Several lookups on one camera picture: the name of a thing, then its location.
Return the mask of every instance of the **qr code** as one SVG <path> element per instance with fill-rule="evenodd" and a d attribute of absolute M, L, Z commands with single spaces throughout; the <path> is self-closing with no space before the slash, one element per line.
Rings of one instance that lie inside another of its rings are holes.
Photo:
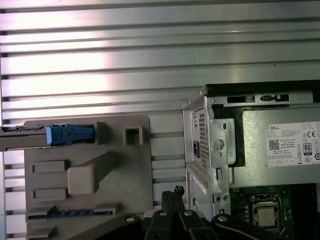
<path fill-rule="evenodd" d="M 279 150 L 279 139 L 277 140 L 269 140 L 269 149 L 270 150 Z"/>

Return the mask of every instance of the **blue latch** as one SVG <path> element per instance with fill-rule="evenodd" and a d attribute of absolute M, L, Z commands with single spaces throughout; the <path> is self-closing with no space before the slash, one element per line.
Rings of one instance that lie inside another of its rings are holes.
<path fill-rule="evenodd" d="M 94 142 L 95 128 L 92 125 L 62 123 L 45 128 L 47 144 L 70 146 L 76 143 Z"/>

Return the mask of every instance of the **corrugated metal surface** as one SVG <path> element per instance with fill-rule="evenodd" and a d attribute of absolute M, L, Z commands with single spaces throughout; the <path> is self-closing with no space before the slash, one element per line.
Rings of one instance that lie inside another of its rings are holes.
<path fill-rule="evenodd" d="M 320 2 L 216 3 L 0 0 L 2 123 L 147 114 L 158 205 L 185 185 L 181 105 L 198 87 L 320 78 Z M 3 155 L 0 239 L 24 237 L 23 151 Z"/>

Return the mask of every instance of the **power supply label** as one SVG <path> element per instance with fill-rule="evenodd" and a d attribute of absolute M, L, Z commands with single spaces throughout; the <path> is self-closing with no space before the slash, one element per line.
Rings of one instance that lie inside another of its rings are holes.
<path fill-rule="evenodd" d="M 320 121 L 272 124 L 265 136 L 268 167 L 320 164 Z"/>

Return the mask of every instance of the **black metal arm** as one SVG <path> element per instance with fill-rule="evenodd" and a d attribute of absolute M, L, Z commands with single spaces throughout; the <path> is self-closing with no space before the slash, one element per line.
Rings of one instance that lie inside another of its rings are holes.
<path fill-rule="evenodd" d="M 183 187 L 162 193 L 162 209 L 125 214 L 91 228 L 69 240 L 287 240 L 264 228 L 228 214 L 207 221 L 203 213 L 186 210 Z"/>

